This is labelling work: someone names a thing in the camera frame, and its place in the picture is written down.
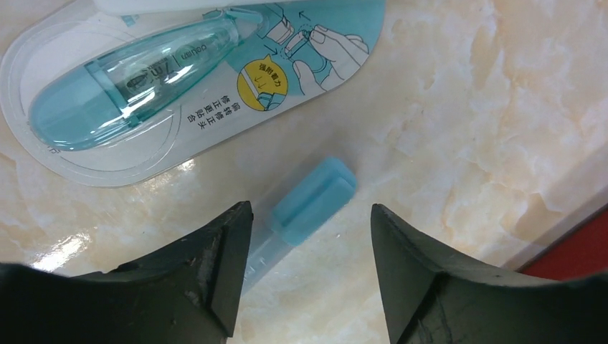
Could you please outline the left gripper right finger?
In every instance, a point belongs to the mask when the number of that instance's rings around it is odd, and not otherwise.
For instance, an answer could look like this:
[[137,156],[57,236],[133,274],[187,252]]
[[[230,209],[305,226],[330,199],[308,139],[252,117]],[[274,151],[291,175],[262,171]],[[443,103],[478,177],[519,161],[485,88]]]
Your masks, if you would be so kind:
[[474,259],[382,204],[371,239],[392,343],[605,343],[607,275],[558,282]]

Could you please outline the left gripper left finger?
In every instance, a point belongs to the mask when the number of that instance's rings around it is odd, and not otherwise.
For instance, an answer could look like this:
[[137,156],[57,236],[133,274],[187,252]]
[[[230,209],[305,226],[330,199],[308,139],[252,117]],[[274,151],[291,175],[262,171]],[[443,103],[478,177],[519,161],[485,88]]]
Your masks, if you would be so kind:
[[1,265],[3,343],[225,343],[252,234],[241,201],[207,225],[103,273]]

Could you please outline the blue highlighter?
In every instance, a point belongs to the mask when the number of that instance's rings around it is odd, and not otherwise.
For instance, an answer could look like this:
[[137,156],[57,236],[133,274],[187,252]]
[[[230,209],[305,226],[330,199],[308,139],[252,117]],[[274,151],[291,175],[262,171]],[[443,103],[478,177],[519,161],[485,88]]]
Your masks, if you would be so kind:
[[297,168],[254,203],[242,294],[348,204],[356,188],[354,172],[342,160],[329,156],[314,168]]

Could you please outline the red backpack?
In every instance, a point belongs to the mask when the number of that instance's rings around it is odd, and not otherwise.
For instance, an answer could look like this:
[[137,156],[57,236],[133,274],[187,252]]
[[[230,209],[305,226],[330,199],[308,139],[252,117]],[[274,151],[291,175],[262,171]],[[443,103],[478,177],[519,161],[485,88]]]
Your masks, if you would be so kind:
[[576,225],[520,273],[548,280],[573,280],[607,271],[607,207]]

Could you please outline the white packaged card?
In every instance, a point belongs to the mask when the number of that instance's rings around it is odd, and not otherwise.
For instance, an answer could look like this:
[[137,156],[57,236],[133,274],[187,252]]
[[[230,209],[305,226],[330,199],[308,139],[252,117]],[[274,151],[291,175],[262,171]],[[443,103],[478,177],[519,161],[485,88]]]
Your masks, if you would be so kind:
[[265,4],[263,0],[94,0],[100,11],[109,15],[154,14],[161,12],[215,9],[230,6]]

